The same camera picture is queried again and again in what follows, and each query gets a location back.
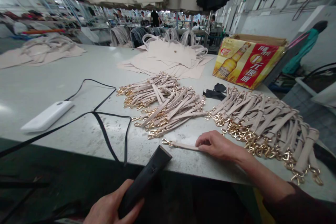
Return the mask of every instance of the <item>black handheld device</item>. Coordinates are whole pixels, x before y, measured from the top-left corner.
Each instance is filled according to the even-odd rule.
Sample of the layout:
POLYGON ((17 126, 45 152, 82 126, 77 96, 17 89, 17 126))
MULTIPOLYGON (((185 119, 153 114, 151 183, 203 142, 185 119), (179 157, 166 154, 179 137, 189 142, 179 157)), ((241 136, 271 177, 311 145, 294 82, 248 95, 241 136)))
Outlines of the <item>black handheld device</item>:
POLYGON ((154 178, 163 170, 171 158, 172 156, 159 145, 148 164, 142 169, 133 184, 126 191, 118 209, 120 219, 124 218, 138 201, 145 196, 154 178))

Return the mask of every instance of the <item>black fabric scrap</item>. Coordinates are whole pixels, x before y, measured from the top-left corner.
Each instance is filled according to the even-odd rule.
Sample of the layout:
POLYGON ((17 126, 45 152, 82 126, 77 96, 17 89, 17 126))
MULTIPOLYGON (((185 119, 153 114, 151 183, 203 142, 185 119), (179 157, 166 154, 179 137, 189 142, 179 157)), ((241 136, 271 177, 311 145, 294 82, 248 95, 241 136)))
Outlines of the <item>black fabric scrap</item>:
POLYGON ((214 90, 207 89, 206 92, 203 92, 203 95, 207 98, 223 100, 226 97, 226 95, 223 94, 225 91, 226 87, 223 84, 217 83, 214 87, 214 90))
POLYGON ((217 83, 214 87, 216 92, 224 93, 226 91, 226 87, 223 84, 217 83))

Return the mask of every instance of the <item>right hand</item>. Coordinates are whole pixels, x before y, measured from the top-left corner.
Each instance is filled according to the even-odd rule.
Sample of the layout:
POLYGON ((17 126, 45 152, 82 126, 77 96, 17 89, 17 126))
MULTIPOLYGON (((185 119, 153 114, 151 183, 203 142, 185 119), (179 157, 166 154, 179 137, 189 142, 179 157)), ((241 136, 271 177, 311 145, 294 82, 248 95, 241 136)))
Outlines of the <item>right hand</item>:
POLYGON ((131 186, 133 180, 127 179, 118 190, 100 198, 84 220, 84 224, 132 224, 144 204, 144 199, 140 200, 135 207, 122 219, 119 219, 118 208, 121 200, 131 186))
POLYGON ((200 135, 195 144, 200 151, 222 160, 236 162, 240 157, 248 154, 241 146, 232 143, 218 131, 209 131, 200 135))

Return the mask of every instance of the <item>cardboard box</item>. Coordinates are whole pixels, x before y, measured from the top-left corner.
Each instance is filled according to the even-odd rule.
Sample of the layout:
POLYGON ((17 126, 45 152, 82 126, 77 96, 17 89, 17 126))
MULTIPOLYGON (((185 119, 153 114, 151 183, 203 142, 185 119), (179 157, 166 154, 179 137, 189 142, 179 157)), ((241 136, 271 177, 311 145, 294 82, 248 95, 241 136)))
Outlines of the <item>cardboard box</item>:
POLYGON ((248 89, 255 89, 282 57, 285 38, 236 34, 225 38, 213 75, 248 89))

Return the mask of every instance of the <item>left hand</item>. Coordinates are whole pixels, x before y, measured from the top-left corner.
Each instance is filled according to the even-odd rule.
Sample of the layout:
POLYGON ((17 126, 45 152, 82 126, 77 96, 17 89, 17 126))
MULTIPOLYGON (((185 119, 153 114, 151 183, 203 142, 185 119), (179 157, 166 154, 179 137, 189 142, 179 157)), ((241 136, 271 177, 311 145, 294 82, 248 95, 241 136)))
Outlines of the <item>left hand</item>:
POLYGON ((132 224, 144 205, 144 199, 140 200, 124 218, 119 219, 118 216, 121 200, 132 183, 133 180, 127 179, 118 190, 100 198, 92 206, 84 224, 132 224))

